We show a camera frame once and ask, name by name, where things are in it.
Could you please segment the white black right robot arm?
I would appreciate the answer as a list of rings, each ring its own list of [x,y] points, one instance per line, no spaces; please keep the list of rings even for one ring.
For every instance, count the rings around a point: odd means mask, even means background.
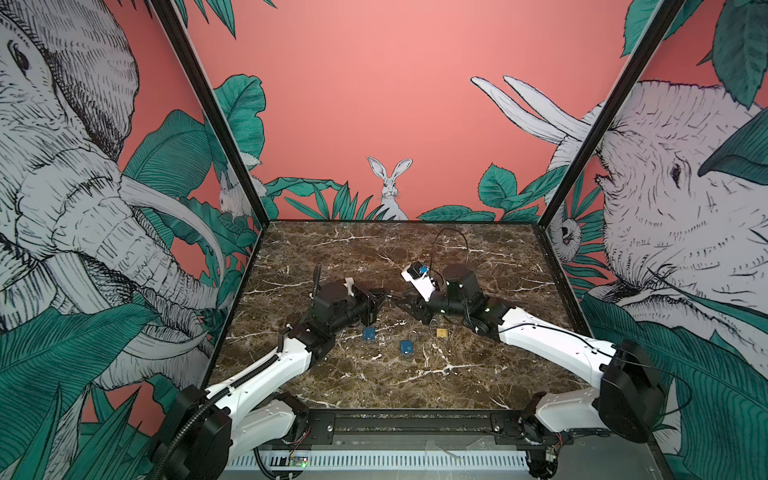
[[[586,383],[582,390],[544,393],[529,402],[518,424],[530,443],[577,432],[609,433],[635,443],[650,439],[665,392],[659,370],[638,344],[615,345],[541,320],[485,294],[475,273],[462,264],[444,270],[442,285],[420,262],[401,276],[410,287],[400,304],[423,324],[436,315],[458,316],[475,334],[531,352]]]

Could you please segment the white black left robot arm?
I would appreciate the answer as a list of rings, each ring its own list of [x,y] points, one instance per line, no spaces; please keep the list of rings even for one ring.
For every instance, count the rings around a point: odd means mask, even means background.
[[[301,406],[275,392],[323,360],[340,331],[373,324],[389,296],[350,278],[315,283],[309,308],[272,351],[222,382],[177,395],[149,443],[150,478],[216,479],[231,458],[286,437]]]

